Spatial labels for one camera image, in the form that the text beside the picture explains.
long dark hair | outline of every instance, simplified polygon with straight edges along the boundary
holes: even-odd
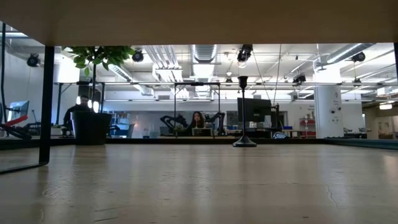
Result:
[[[195,114],[198,114],[199,118],[200,118],[200,120],[198,122],[198,125],[197,125],[197,121],[195,121]],[[202,114],[199,111],[193,112],[192,121],[191,121],[191,125],[190,126],[191,126],[191,128],[195,128],[196,126],[198,128],[204,128],[205,127],[205,119],[203,118]]]

woman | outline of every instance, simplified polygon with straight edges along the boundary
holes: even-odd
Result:
[[[193,128],[204,128],[205,119],[199,111],[193,112],[191,124],[186,128],[185,133],[187,135],[192,135]]]

white column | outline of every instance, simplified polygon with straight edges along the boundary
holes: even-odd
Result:
[[[318,83],[339,83],[340,69],[329,66],[326,70],[315,71],[314,80]],[[315,87],[315,126],[317,138],[344,136],[340,86]]]

man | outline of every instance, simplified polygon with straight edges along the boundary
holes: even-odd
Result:
[[[88,96],[81,95],[80,96],[80,105],[72,106],[67,110],[65,116],[63,117],[63,125],[66,127],[72,127],[72,123],[70,122],[70,113],[75,111],[82,111],[82,112],[90,112],[90,108],[88,107]]]

computer monitor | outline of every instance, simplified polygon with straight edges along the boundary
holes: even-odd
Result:
[[[262,99],[244,99],[244,119],[246,122],[264,122],[266,115],[271,115],[271,100]],[[238,118],[243,121],[242,116],[242,98],[238,98]]]
[[[29,109],[29,100],[11,103],[8,111],[7,121],[11,121],[13,119],[20,118],[21,116],[27,115],[28,109]]]

